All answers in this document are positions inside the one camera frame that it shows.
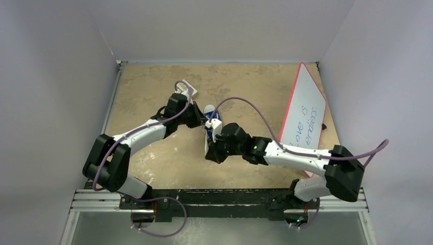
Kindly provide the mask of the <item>blue canvas sneaker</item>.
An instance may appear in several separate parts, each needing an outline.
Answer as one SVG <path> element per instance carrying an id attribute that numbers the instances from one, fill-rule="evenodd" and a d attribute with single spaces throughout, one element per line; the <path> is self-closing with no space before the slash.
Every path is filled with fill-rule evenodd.
<path id="1" fill-rule="evenodd" d="M 216 110 L 216 112 L 214 112 L 214 110 L 215 110 L 215 105 L 208 104 L 203 108 L 202 113 L 206 116 L 207 119 L 216 118 L 222 121 L 219 110 Z M 205 140 L 204 140 L 205 159 L 208 161 L 213 161 L 212 151 L 209 150 L 209 144 L 208 144 L 208 140 L 212 139 L 212 132 L 207 130 L 206 128 L 203 128 L 203 130 L 205 135 Z"/>

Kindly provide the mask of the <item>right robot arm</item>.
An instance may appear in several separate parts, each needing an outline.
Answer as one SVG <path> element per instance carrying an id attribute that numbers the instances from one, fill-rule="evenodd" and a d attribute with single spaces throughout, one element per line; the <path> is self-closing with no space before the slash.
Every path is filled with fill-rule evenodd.
<path id="1" fill-rule="evenodd" d="M 218 164 L 229 156 L 241 156 L 254 165 L 281 165 L 310 172 L 313 177 L 292 183 L 286 200 L 294 208 L 314 198 L 333 195 L 356 202 L 365 168 L 341 145 L 332 150 L 312 150 L 266 137 L 250 136 L 236 123 L 225 126 L 218 120 L 206 122 L 211 133 L 206 138 L 205 159 Z"/>

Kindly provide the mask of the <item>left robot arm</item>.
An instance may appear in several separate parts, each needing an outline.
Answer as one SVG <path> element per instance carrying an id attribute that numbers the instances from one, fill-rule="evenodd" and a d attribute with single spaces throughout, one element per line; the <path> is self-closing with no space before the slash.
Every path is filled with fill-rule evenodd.
<path id="1" fill-rule="evenodd" d="M 148 208 L 152 203 L 152 187 L 128 173 L 130 158 L 148 145 L 169 137 L 180 125 L 196 128 L 203 126 L 207 119 L 196 102 L 186 95 L 173 93 L 167 104 L 143 125 L 115 136 L 99 135 L 82 174 L 93 181 L 96 190 L 128 195 L 138 208 Z"/>

